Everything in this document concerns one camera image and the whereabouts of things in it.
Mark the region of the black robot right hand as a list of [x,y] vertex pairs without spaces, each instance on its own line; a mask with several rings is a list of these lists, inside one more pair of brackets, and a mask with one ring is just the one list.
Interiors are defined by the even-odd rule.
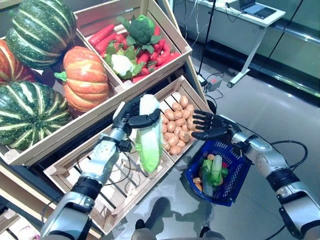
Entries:
[[220,115],[196,109],[192,117],[195,130],[191,135],[198,140],[219,139],[230,144],[233,136],[242,132],[237,123]]

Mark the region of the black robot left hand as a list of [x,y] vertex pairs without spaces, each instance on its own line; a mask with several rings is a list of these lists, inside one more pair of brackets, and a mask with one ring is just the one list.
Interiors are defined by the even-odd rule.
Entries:
[[139,114],[141,108],[140,99],[141,98],[137,96],[124,104],[117,116],[113,119],[112,128],[121,129],[129,136],[132,129],[150,127],[159,120],[161,113],[159,108],[156,108],[148,114]]

